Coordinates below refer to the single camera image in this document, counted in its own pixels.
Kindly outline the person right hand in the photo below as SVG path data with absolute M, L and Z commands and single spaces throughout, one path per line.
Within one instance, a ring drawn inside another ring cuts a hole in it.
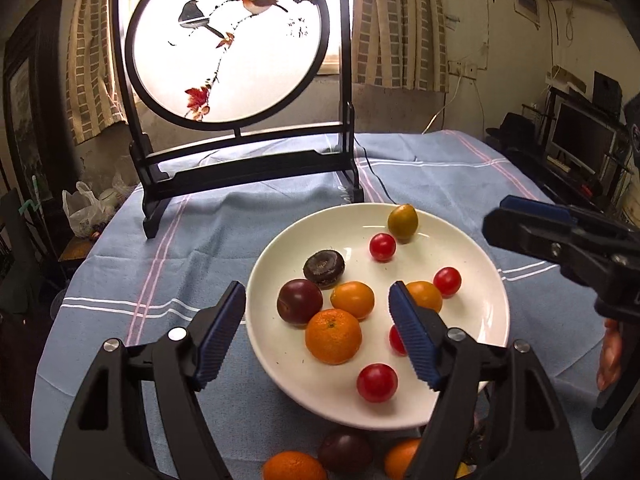
M 599 369 L 597 372 L 597 386 L 604 391 L 615 384 L 620 378 L 620 360 L 623 353 L 623 338 L 620 333 L 620 323 L 607 318 L 604 321 L 605 333 L 602 340 Z

